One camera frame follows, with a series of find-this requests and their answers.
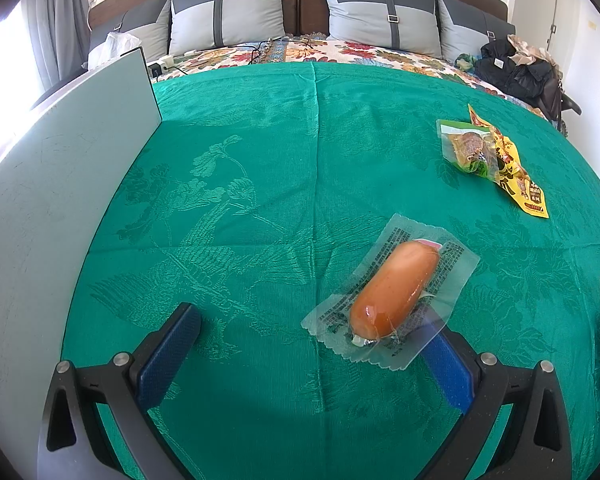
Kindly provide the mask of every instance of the white board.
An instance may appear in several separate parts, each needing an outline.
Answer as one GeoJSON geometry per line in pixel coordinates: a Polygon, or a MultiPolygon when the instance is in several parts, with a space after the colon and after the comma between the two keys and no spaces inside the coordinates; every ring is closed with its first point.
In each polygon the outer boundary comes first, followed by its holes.
{"type": "Polygon", "coordinates": [[[84,257],[161,121],[140,50],[32,114],[0,161],[0,447],[25,479],[36,478],[46,391],[84,257]]]}

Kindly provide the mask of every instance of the curtain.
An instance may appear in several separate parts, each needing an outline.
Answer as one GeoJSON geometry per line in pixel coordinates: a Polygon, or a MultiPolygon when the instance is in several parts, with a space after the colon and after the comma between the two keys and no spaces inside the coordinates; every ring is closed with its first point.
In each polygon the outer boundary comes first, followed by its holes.
{"type": "Polygon", "coordinates": [[[89,54],[87,0],[22,0],[40,81],[49,90],[80,70],[89,54]]]}

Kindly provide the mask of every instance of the sheer white curtain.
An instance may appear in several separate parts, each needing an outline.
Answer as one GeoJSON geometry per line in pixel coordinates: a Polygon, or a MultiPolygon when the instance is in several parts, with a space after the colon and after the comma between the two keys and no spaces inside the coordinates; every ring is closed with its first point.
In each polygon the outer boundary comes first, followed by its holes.
{"type": "Polygon", "coordinates": [[[0,149],[15,138],[43,89],[20,4],[0,22],[0,149]]]}

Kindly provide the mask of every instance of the green fabric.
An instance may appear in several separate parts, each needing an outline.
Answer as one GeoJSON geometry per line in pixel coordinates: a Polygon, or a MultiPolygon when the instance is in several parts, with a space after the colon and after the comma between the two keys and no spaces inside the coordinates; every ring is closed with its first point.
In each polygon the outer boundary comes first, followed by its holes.
{"type": "Polygon", "coordinates": [[[106,362],[181,301],[199,306],[200,339],[152,411],[194,475],[403,480],[427,463],[459,412],[422,359],[403,372],[352,364],[300,327],[396,212],[480,255],[450,327],[506,364],[554,362],[574,478],[593,469],[600,181],[548,122],[455,82],[347,64],[227,68],[154,89],[164,120],[102,219],[62,357],[106,362]],[[467,103],[516,143],[549,220],[444,161],[436,120],[468,121],[467,103]]]}

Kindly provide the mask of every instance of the pillow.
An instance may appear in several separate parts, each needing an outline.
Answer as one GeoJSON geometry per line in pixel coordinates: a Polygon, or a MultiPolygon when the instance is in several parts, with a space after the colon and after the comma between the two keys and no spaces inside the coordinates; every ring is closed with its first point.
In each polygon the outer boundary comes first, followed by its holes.
{"type": "Polygon", "coordinates": [[[459,0],[438,0],[442,56],[451,64],[460,54],[480,56],[491,40],[506,40],[516,27],[459,0]]]}
{"type": "Polygon", "coordinates": [[[285,35],[282,0],[171,0],[170,54],[285,35]]]}
{"type": "Polygon", "coordinates": [[[171,0],[147,0],[93,29],[88,68],[94,68],[110,32],[128,32],[138,38],[147,62],[166,56],[170,12],[171,0]]]}
{"type": "Polygon", "coordinates": [[[332,38],[441,57],[436,0],[327,0],[332,38]]]}

